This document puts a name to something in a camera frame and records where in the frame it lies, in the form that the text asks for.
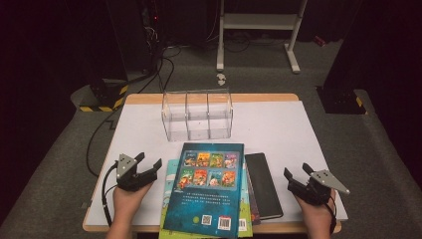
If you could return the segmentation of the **person's right hand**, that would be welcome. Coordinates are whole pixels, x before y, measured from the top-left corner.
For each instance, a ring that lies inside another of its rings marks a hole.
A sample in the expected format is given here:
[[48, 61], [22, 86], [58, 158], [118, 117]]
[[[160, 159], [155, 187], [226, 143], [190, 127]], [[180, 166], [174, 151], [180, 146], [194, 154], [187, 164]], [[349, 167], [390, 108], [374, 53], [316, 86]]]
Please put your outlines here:
[[330, 233], [331, 221], [335, 211], [335, 190], [330, 192], [327, 204], [314, 206], [296, 196], [308, 232]]

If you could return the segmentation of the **black notebook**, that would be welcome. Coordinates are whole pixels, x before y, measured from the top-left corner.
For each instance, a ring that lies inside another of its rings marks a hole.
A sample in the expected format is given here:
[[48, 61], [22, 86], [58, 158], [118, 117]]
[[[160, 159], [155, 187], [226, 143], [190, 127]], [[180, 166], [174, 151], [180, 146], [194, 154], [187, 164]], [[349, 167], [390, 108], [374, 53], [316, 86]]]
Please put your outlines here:
[[245, 160], [260, 218], [281, 218], [284, 212], [266, 156], [262, 152], [246, 154]]

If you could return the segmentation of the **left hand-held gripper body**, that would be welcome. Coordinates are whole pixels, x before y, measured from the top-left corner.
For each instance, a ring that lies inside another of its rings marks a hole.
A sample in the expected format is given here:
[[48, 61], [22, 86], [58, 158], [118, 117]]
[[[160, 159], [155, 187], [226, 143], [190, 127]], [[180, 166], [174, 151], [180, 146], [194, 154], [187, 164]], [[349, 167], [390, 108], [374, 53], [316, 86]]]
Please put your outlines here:
[[124, 153], [119, 156], [116, 170], [116, 182], [119, 188], [125, 191], [137, 191], [157, 179], [157, 172], [153, 174], [147, 174], [146, 171], [138, 173], [137, 166], [134, 158]]

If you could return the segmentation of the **light blue green picture book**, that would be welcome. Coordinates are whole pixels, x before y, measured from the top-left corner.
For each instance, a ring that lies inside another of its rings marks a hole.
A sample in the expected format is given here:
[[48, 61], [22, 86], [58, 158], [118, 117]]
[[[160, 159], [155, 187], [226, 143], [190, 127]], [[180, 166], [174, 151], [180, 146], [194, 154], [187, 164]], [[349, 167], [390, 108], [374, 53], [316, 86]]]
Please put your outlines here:
[[[171, 195], [171, 189], [174, 184], [178, 162], [178, 159], [170, 159], [167, 163], [158, 239], [217, 239], [215, 236], [171, 231], [163, 228], [163, 223], [166, 217], [168, 203]], [[251, 219], [246, 167], [243, 167], [238, 236], [240, 238], [253, 236], [253, 224]]]

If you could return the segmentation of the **black stand yellow striped base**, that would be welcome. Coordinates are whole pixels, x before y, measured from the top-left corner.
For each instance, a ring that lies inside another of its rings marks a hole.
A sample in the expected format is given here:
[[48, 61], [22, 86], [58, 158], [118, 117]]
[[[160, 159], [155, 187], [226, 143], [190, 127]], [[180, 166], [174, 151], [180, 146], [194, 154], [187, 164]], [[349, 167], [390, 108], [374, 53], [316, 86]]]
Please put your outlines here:
[[100, 79], [89, 84], [88, 91], [79, 103], [82, 112], [113, 112], [122, 104], [128, 83], [123, 80]]
[[366, 115], [362, 100], [354, 91], [317, 87], [316, 92], [327, 114]]

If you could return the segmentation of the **person's left hand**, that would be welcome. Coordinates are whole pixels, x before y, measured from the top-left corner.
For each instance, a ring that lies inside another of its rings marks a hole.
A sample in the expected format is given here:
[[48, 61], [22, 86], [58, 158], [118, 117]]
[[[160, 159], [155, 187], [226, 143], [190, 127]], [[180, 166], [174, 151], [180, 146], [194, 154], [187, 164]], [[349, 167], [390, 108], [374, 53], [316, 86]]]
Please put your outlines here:
[[125, 191], [117, 187], [113, 192], [114, 220], [132, 219], [151, 186], [152, 183], [149, 183], [137, 191]]

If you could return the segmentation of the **white metal stand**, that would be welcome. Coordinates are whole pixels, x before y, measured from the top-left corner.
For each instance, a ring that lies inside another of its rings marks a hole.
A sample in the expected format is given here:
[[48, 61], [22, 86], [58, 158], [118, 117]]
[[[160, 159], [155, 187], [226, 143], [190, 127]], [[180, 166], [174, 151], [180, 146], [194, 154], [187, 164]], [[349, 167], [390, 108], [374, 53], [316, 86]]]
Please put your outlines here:
[[299, 34], [308, 0], [301, 0], [299, 11], [296, 14], [246, 14], [226, 13], [225, 0], [220, 0], [219, 36], [216, 58], [216, 70], [224, 71], [224, 32], [226, 30], [277, 30], [291, 31], [291, 38], [284, 45], [292, 72], [301, 72], [294, 53], [294, 47]]

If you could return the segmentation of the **dark blue picture book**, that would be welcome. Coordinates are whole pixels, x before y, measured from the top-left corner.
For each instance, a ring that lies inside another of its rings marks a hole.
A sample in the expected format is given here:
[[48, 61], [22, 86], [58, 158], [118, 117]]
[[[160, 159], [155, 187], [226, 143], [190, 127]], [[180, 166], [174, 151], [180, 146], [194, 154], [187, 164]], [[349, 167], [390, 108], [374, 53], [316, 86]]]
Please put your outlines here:
[[242, 143], [184, 143], [163, 227], [237, 237], [243, 163]]

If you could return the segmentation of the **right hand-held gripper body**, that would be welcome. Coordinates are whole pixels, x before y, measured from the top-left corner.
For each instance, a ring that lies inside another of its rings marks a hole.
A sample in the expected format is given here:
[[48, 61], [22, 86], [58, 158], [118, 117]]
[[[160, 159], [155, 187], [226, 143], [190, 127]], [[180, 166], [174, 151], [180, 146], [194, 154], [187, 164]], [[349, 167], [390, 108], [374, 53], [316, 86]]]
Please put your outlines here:
[[296, 180], [296, 184], [288, 185], [288, 189], [293, 195], [311, 205], [328, 203], [333, 189], [345, 194], [350, 193], [350, 190], [326, 169], [312, 173], [307, 185]]

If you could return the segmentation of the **clear acrylic organizer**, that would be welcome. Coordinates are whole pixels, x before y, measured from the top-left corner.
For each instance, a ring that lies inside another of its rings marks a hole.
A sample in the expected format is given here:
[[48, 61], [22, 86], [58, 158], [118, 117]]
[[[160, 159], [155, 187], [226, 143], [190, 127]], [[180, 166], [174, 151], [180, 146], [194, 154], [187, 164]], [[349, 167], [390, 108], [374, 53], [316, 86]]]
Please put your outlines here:
[[231, 94], [228, 89], [165, 92], [161, 119], [168, 141], [229, 138]]

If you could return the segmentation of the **white table mat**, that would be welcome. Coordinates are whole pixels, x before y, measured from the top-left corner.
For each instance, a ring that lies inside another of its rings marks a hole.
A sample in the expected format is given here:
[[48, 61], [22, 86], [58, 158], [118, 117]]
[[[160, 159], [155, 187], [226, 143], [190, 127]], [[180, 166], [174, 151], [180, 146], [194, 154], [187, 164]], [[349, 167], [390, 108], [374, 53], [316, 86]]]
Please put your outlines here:
[[[242, 143], [245, 152], [262, 152], [266, 155], [273, 181], [284, 211], [284, 216], [269, 219], [256, 226], [256, 233], [282, 232], [290, 223], [302, 221], [301, 208], [287, 189], [284, 170], [294, 179], [305, 182], [307, 174], [302, 170], [306, 162], [313, 169], [326, 169], [327, 164], [309, 121], [304, 105], [292, 102], [235, 103], [231, 136], [227, 143]], [[161, 120], [160, 104], [135, 104], [128, 102], [122, 109], [112, 137], [101, 176], [125, 153], [132, 157], [143, 152], [141, 171], [152, 167], [158, 159], [162, 168], [158, 179], [143, 200], [134, 219], [137, 229], [157, 228], [163, 202], [167, 161], [180, 156], [183, 143], [169, 141]]]

